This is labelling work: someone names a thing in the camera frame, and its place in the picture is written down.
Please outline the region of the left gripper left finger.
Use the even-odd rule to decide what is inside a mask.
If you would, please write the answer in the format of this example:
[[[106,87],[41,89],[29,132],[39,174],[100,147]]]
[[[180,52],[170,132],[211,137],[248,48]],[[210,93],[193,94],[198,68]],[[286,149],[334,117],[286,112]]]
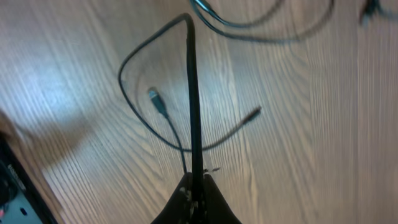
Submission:
[[[189,223],[192,204],[192,173],[183,175],[173,194],[152,224]]]

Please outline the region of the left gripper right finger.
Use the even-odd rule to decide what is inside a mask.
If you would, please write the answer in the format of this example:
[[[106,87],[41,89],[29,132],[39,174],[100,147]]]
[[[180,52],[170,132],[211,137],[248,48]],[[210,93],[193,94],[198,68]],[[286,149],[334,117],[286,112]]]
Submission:
[[[211,224],[241,224],[241,221],[230,209],[228,203],[224,199],[221,191],[217,187],[212,176],[204,175],[203,179],[206,214],[208,223]]]

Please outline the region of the black usb cable removed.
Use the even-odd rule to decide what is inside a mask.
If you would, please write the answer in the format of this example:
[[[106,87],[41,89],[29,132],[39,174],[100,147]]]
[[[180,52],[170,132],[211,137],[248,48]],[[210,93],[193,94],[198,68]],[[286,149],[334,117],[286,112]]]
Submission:
[[[169,127],[172,130],[172,133],[174,135],[174,138],[177,140],[177,149],[180,152],[180,156],[181,156],[181,160],[182,160],[182,167],[183,167],[183,172],[186,174],[187,173],[187,165],[186,165],[186,161],[185,161],[185,155],[184,155],[184,150],[182,147],[182,143],[181,140],[177,134],[177,131],[175,129],[175,126],[172,123],[172,120],[169,116],[169,113],[167,111],[167,107],[164,103],[164,100],[162,99],[160,93],[157,91],[157,89],[155,87],[150,87],[148,89],[148,94],[149,94],[149,98],[152,102],[152,104],[154,105],[154,107],[156,108],[156,110],[165,118],[165,120],[168,122]]]

